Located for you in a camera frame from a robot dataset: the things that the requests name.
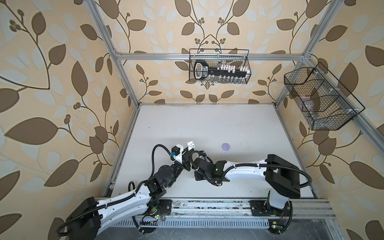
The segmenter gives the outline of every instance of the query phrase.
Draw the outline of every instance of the wire basket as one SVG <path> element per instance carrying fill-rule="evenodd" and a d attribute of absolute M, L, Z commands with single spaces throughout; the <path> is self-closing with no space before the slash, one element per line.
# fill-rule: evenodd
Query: wire basket
<path fill-rule="evenodd" d="M 311 130 L 339 130 L 365 107 L 336 76 L 319 64 L 285 74 L 284 84 Z M 325 73 L 330 73 L 337 80 L 337 87 L 328 82 Z"/>
<path fill-rule="evenodd" d="M 249 50 L 198 49 L 189 50 L 189 81 L 201 83 L 247 84 L 251 77 Z"/>

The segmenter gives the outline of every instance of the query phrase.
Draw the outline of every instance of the floral wallpaper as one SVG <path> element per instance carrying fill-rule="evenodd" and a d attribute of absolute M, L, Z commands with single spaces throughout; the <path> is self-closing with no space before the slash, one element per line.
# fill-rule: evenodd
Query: floral wallpaper
<path fill-rule="evenodd" d="M 302 53 L 327 0 L 96 0 L 123 53 L 248 49 Z"/>
<path fill-rule="evenodd" d="M 137 99 L 143 103 L 273 103 L 292 61 L 250 61 L 247 84 L 220 84 L 189 79 L 185 61 L 127 60 L 124 67 Z"/>
<path fill-rule="evenodd" d="M 383 1 L 345 0 L 312 55 L 364 104 L 361 114 L 382 133 L 383 13 Z M 320 197 L 330 200 L 344 234 L 351 240 L 384 239 L 383 156 L 352 121 L 338 131 L 311 131 L 292 96 L 279 109 Z"/>
<path fill-rule="evenodd" d="M 0 23 L 0 238 L 56 240 L 134 109 L 84 4 L 0 0 Z"/>

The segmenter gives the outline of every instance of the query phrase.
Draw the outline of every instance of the black rack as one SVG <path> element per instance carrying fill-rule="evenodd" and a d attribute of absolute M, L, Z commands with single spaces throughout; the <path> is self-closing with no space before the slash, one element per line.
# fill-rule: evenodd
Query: black rack
<path fill-rule="evenodd" d="M 324 77 L 326 73 L 337 80 L 336 88 Z M 348 88 L 320 62 L 314 68 L 299 68 L 285 74 L 284 84 L 311 130 L 339 130 L 365 109 Z M 348 102 L 353 102 L 358 107 L 354 108 Z"/>
<path fill-rule="evenodd" d="M 189 79 L 201 83 L 247 84 L 251 77 L 249 50 L 243 49 L 189 50 Z"/>

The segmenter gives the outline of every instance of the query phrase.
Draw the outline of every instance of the purple round object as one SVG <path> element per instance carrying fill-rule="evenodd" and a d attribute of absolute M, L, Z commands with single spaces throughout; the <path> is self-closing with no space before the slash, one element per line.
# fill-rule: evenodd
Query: purple round object
<path fill-rule="evenodd" d="M 228 151 L 230 149 L 230 146 L 228 143 L 223 143 L 223 145 L 221 146 L 223 148 L 223 150 L 225 151 Z"/>

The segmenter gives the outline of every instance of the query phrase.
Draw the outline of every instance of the robotic arm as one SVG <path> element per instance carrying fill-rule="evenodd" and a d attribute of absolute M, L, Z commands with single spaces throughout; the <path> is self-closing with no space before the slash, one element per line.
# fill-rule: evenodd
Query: robotic arm
<path fill-rule="evenodd" d="M 173 161 L 172 165 L 163 165 L 154 173 L 154 151 L 164 148 Z M 157 212 L 159 198 L 176 181 L 183 169 L 195 171 L 195 179 L 207 180 L 215 186 L 222 182 L 237 179 L 265 180 L 273 191 L 268 194 L 265 211 L 270 215 L 279 215 L 290 198 L 300 198 L 300 188 L 310 185 L 310 176 L 284 159 L 270 154 L 264 161 L 253 163 L 234 163 L 218 161 L 215 164 L 203 152 L 195 151 L 195 144 L 188 142 L 188 148 L 180 144 L 172 148 L 172 153 L 163 145 L 156 145 L 152 151 L 152 174 L 139 183 L 136 190 L 117 197 L 96 201 L 94 197 L 84 200 L 55 232 L 57 236 L 68 236 L 70 240 L 93 240 L 96 235 L 123 219 L 136 215 L 150 215 Z M 193 161 L 193 153 L 199 157 Z M 307 177 L 308 182 L 300 185 L 299 174 Z M 139 231 L 144 230 L 136 223 Z"/>

